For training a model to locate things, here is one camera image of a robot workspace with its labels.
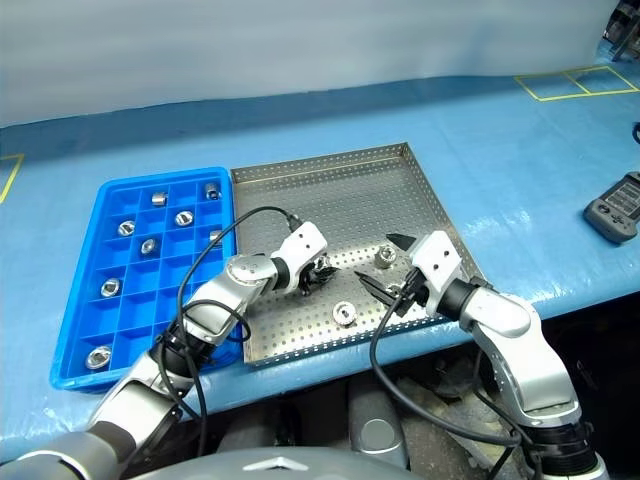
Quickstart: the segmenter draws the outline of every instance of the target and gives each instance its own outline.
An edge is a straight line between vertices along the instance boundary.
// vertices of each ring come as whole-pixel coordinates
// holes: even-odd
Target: blue compartment tray
[[[216,194],[207,194],[207,185]],[[152,203],[154,193],[167,195],[164,205]],[[189,211],[193,222],[179,226],[176,214]],[[122,236],[122,222],[134,222],[134,231]],[[178,286],[187,269],[209,243],[212,231],[233,221],[231,182],[223,168],[113,180],[96,199],[78,260],[71,293],[58,337],[50,381],[56,388],[104,390],[115,383],[176,312]],[[155,241],[143,254],[142,243]],[[194,272],[185,290],[191,293],[222,271],[235,254],[233,232],[225,236]],[[120,282],[116,295],[105,298],[107,279]],[[240,337],[240,327],[234,336]],[[87,355],[96,347],[111,349],[111,360],[91,370]],[[242,356],[242,346],[225,342],[213,355],[214,368]]]

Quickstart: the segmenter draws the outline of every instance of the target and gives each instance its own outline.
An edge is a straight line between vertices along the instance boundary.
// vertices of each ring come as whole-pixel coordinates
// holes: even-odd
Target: white robotic arm
[[[187,348],[199,369],[236,326],[237,315],[232,312],[242,315],[271,290],[291,292],[300,286],[308,293],[309,275],[326,280],[335,271],[326,264],[315,268],[327,248],[317,227],[299,221],[296,226],[271,257],[232,257],[220,275],[198,288],[184,307],[186,338],[179,333],[178,320],[174,321],[107,393],[86,431],[63,435],[8,463],[0,468],[0,477],[114,480],[138,452],[153,450],[182,415],[163,374],[180,397],[194,384],[186,363]],[[207,303],[210,300],[227,308]]]
[[[489,357],[510,418],[531,438],[524,446],[540,458],[543,478],[606,480],[602,459],[588,442],[589,429],[567,370],[542,335],[540,317],[525,300],[496,292],[481,279],[461,279],[461,259],[448,235],[436,231],[421,240],[389,236],[408,247],[413,269],[403,285],[396,313],[415,302],[427,314],[457,320]],[[397,297],[380,291],[375,280],[360,275],[365,288],[387,305]]]

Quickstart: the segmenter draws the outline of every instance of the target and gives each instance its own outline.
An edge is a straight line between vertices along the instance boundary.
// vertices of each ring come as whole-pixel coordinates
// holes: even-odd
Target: white backdrop
[[[0,0],[0,126],[590,64],[617,0]]]

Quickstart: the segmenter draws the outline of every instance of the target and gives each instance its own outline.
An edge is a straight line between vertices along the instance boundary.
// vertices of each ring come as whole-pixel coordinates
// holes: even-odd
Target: stainless steel tray
[[[378,247],[390,245],[387,233],[419,238],[445,230],[460,252],[465,275],[481,275],[406,143],[238,168],[231,177],[236,216],[261,205],[276,205],[310,220],[329,242],[331,264],[340,268],[309,297],[272,292],[252,305],[247,316],[253,335],[245,344],[245,362],[283,361],[367,339],[384,306],[364,290],[353,272],[391,285],[401,283],[409,269],[408,257],[401,251],[391,268],[374,266]],[[277,214],[256,215],[239,226],[238,251],[271,252],[287,234]],[[358,311],[349,327],[333,320],[333,307],[342,300]],[[404,318],[394,315],[388,330],[437,320],[414,306]]]

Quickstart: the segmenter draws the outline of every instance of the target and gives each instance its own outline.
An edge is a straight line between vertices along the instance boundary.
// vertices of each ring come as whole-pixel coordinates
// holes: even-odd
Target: yellow tape line
[[[624,83],[629,85],[629,88],[623,89],[623,90],[607,90],[602,92],[592,92],[571,75],[571,74],[588,73],[588,72],[596,72],[596,71],[606,71],[606,72],[612,73],[613,75],[618,77],[620,80],[622,80]],[[541,78],[541,77],[555,77],[555,76],[564,76],[567,80],[569,80],[571,83],[573,83],[578,88],[580,88],[580,90],[582,90],[583,93],[569,93],[566,95],[557,95],[553,97],[539,97],[524,82],[524,79],[527,79],[527,78]],[[552,102],[555,100],[565,100],[568,98],[601,97],[603,95],[619,95],[621,93],[640,92],[640,88],[636,87],[633,83],[631,83],[629,80],[624,78],[622,75],[620,75],[618,72],[616,72],[613,68],[609,67],[608,65],[602,65],[598,67],[587,67],[587,68],[574,68],[572,70],[565,70],[563,72],[518,75],[516,77],[513,77],[513,79],[516,82],[518,82],[518,84],[520,84],[520,86],[524,88],[524,90],[529,95],[531,95],[534,99],[536,99],[539,102]]]
[[[13,155],[6,155],[4,157],[0,157],[0,161],[12,160],[14,158],[17,159],[17,162],[13,166],[13,169],[9,174],[9,178],[7,179],[7,182],[4,184],[2,193],[0,193],[0,204],[4,202],[4,199],[7,198],[7,195],[9,194],[9,190],[11,190],[11,185],[13,185],[13,181],[16,179],[16,175],[18,175],[18,171],[20,170],[20,166],[22,165],[22,161],[24,160],[24,153],[15,153]]]

